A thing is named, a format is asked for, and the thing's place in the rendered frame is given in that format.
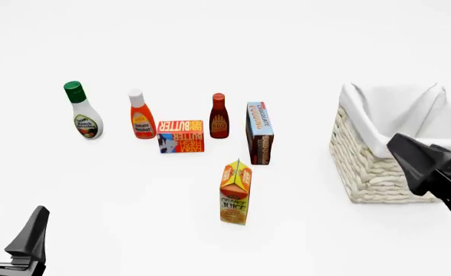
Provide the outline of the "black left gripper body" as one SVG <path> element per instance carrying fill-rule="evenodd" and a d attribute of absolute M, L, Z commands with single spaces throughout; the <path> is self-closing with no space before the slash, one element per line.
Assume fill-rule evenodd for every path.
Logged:
<path fill-rule="evenodd" d="M 10 263 L 0 262 L 0 276 L 43 276 L 45 259 L 12 259 Z"/>

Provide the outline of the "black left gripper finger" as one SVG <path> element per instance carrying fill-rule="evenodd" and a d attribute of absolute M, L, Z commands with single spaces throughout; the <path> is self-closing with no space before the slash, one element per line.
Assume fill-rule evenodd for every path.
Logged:
<path fill-rule="evenodd" d="M 44 206 L 38 206 L 18 236 L 5 248 L 5 252 L 11 255 L 12 265 L 28 265 L 32 261 L 45 264 L 44 241 L 49 215 Z"/>

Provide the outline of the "white cloth basket liner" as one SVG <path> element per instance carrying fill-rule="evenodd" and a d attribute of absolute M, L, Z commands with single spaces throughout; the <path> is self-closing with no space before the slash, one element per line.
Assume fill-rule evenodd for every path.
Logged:
<path fill-rule="evenodd" d="M 395 133 L 451 150 L 451 97 L 441 84 L 344 84 L 339 96 L 356 137 L 389 158 Z"/>

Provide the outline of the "cream wicker basket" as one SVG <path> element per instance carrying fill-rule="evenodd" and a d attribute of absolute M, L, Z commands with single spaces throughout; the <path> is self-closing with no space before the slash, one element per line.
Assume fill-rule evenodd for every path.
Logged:
<path fill-rule="evenodd" d="M 424 196 L 413 195 L 396 160 L 375 156 L 358 136 L 343 107 L 337 109 L 329 149 L 346 193 L 354 203 L 440 202 L 429 192 Z"/>

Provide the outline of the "orange juice carton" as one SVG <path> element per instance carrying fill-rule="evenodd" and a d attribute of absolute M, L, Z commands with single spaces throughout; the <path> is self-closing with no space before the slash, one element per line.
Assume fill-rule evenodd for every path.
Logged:
<path fill-rule="evenodd" d="M 245 225 L 251 184 L 252 170 L 239 159 L 225 166 L 219 186 L 222 222 Z"/>

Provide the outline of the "ranch dressing bottle green cap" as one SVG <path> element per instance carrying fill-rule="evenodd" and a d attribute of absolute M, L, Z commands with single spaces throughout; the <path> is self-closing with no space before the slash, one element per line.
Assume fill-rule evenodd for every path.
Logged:
<path fill-rule="evenodd" d="M 73 121 L 78 132 L 88 140 L 95 140 L 102 134 L 104 124 L 87 99 L 82 84 L 78 81 L 67 82 L 64 90 L 73 107 Z"/>

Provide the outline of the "tomato ketchup bottle white cap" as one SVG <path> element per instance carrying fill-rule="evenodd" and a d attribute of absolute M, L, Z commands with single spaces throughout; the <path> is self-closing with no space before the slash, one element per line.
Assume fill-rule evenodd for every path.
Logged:
<path fill-rule="evenodd" d="M 156 135 L 156 124 L 149 107 L 139 89 L 132 89 L 128 96 L 130 98 L 130 119 L 133 132 L 139 139 L 148 140 Z"/>

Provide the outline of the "chocolate pudding box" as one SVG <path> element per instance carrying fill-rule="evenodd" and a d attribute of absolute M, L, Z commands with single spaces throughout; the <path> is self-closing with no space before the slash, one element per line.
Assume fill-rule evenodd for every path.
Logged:
<path fill-rule="evenodd" d="M 248 102 L 245 133 L 252 165 L 268 165 L 274 132 L 265 103 Z"/>

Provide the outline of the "red butter box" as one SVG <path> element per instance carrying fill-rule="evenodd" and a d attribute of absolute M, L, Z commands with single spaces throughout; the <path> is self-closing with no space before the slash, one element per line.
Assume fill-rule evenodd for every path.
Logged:
<path fill-rule="evenodd" d="M 198 153 L 205 151 L 203 121 L 160 121 L 156 137 L 161 153 Z"/>

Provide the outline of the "brown BBQ sauce bottle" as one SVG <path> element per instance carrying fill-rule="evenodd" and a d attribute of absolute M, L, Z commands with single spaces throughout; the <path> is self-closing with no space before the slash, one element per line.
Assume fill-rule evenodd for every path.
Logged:
<path fill-rule="evenodd" d="M 212 96 L 209 133 L 215 139 L 224 139 L 229 136 L 229 115 L 225 106 L 224 94 L 213 94 Z"/>

